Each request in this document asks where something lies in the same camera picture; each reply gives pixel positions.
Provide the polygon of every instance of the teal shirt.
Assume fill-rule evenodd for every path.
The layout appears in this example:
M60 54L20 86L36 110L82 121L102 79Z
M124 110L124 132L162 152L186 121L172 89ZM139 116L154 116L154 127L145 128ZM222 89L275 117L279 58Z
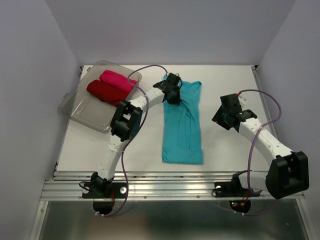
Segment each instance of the teal shirt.
M162 162L171 164L203 164L199 100L201 82L184 81L180 89L181 104L164 108Z

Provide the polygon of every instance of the white wall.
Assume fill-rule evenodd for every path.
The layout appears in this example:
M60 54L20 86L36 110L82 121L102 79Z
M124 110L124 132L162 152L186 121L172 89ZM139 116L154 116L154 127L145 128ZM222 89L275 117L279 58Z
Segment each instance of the white wall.
M29 239L79 65L44 0L0 1L0 238Z
M264 55L258 75L262 88L280 102L275 124L282 142L309 158L310 189L305 192L320 229L320 1L297 0ZM271 115L277 108L269 104Z
M46 0L81 64L258 64L294 0Z

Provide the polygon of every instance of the pink cloth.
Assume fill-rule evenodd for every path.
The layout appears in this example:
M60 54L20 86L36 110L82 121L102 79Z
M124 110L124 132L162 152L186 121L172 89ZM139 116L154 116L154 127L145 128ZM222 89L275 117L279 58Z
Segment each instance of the pink cloth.
M121 89L127 93L130 93L134 86L130 85L125 76L122 76L119 73L114 71L105 70L100 75L100 80L106 84L109 84L117 89ZM137 84L137 81L130 79L130 82L134 85Z

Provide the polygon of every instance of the clear plastic bin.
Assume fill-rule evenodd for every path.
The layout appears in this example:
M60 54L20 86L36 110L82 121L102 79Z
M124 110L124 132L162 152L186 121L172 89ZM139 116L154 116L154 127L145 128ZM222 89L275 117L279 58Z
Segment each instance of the clear plastic bin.
M60 114L101 133L107 133L110 130L110 122L116 107L91 95L87 92L87 86L92 81L98 80L105 70L113 71L125 77L128 77L133 72L131 69L105 60L98 61L89 69L79 84L65 96L58 107ZM136 85L138 86L142 75L139 72L135 72L130 79L136 80ZM131 99L135 89L135 87L132 89L126 100Z

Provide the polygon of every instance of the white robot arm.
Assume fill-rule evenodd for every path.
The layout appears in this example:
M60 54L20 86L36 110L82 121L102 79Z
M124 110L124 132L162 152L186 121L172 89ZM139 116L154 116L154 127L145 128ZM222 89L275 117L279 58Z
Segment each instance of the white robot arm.
M242 110L243 98L235 94L220 97L221 107L213 121L229 130L234 128L251 143L260 130L255 148L269 165L268 173L251 171L250 187L253 190L268 191L275 199L307 190L309 188L308 158L302 152L294 152L279 142L268 130L262 128L257 116L251 110ZM216 182L221 188L217 197L241 197L248 191L248 171L237 172L228 182ZM260 193L251 193L251 197Z
M150 109L153 106L162 103L164 101L165 94L159 88L153 87L146 93L145 96L140 96L134 100L131 100L128 103L130 104L131 108L134 107L137 109L141 109L141 112L145 113L147 107L146 97L148 98L148 108ZM107 153L97 171L98 175L101 178L107 180L114 178L116 166L118 164L121 153L123 152L124 147L129 143L129 141L129 139L121 141L121 138L117 135L111 135Z
M90 190L102 196L108 195L119 158L126 145L138 134L143 113L163 101L179 105L181 82L179 76L167 73L166 80L153 85L144 96L119 103L110 123L111 137L107 153L98 171L91 176Z

